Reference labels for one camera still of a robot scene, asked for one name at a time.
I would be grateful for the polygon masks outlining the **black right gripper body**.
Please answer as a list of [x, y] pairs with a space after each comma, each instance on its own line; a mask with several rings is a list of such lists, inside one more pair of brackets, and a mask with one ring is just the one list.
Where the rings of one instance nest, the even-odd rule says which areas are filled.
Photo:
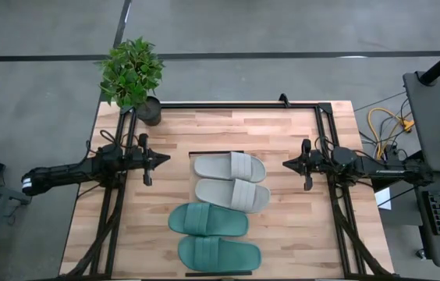
[[311, 178], [311, 173], [319, 173], [320, 165], [323, 163], [323, 156], [321, 152], [311, 149], [310, 139], [304, 139], [301, 145], [302, 153], [300, 155], [300, 160], [302, 161], [301, 166], [303, 167], [302, 175], [305, 177], [305, 184], [303, 188], [305, 191], [309, 191], [313, 187], [313, 180]]

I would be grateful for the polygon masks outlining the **black aluminium table frame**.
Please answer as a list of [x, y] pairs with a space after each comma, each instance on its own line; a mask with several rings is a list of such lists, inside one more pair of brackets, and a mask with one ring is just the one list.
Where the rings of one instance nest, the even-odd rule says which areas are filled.
[[151, 148], [169, 160], [151, 174], [132, 171], [127, 180], [111, 275], [115, 279], [186, 279], [202, 281], [178, 256], [181, 235], [168, 217], [177, 206], [194, 201], [198, 152], [243, 151], [267, 169], [263, 184], [271, 191], [262, 212], [249, 217], [246, 241], [261, 249], [261, 267], [253, 279], [334, 279], [343, 275], [328, 184], [321, 174], [305, 191], [303, 177], [283, 166], [300, 154], [303, 139], [321, 133], [338, 144], [361, 149], [349, 101], [165, 103], [161, 123], [138, 123]]

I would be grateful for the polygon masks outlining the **grey rubber slide sandal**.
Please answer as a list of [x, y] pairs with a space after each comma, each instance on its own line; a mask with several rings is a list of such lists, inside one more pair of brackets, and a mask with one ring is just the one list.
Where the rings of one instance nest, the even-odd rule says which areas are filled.
[[201, 179], [195, 187], [200, 201], [245, 213], [257, 213], [265, 209], [271, 191], [267, 187], [245, 180]]
[[198, 156], [193, 164], [198, 176], [216, 180], [262, 182], [267, 175], [264, 163], [252, 155], [231, 151], [223, 155]]

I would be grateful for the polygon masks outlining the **green rubber slide sandal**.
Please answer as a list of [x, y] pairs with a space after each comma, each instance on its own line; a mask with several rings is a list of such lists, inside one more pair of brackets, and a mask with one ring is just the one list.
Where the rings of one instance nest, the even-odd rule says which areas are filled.
[[168, 225], [174, 232], [191, 236], [242, 237], [248, 232], [249, 219], [243, 212], [194, 202], [175, 208]]
[[178, 243], [180, 261], [199, 272], [253, 271], [261, 266], [260, 248], [222, 237], [184, 237]]

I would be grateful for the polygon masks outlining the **black desk support beam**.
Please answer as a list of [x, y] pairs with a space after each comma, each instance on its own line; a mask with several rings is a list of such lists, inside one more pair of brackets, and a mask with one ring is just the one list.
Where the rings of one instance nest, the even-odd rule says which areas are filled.
[[375, 191], [390, 187], [394, 183], [404, 181], [415, 187], [425, 187], [433, 182], [433, 172], [424, 160], [423, 153], [418, 151], [412, 155], [405, 154], [405, 158], [399, 156], [399, 149], [386, 153], [387, 173], [371, 177], [371, 183]]

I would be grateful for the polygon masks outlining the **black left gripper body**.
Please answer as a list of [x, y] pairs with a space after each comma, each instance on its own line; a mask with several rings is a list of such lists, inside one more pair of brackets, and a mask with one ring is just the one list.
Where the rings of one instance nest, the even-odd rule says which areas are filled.
[[130, 161], [131, 169], [142, 169], [143, 182], [146, 186], [152, 185], [151, 178], [151, 149], [148, 145], [149, 136], [146, 133], [141, 133], [137, 138], [137, 146], [130, 148], [130, 155], [128, 159]]

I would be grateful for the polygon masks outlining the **white paper sheet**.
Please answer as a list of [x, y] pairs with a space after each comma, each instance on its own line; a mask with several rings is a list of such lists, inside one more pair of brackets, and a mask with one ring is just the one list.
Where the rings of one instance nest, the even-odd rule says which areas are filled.
[[380, 209], [385, 209], [385, 210], [389, 210], [389, 211], [392, 209], [391, 193], [390, 193], [389, 187], [375, 192], [374, 196], [375, 196], [377, 206]]

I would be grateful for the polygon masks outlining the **green leafy plant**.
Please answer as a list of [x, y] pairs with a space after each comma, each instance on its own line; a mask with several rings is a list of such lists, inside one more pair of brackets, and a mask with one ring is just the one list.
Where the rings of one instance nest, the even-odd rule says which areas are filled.
[[101, 71], [101, 93], [108, 104], [120, 108], [145, 104], [162, 82], [165, 68], [154, 52], [154, 44], [142, 37], [122, 42], [96, 64]]

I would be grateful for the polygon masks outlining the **black plant pot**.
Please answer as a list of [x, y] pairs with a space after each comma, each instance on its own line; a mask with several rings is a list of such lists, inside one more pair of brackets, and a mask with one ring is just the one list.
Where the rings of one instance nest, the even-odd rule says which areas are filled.
[[137, 118], [147, 126], [157, 126], [161, 122], [161, 102], [153, 97], [147, 96], [146, 101], [136, 108]]

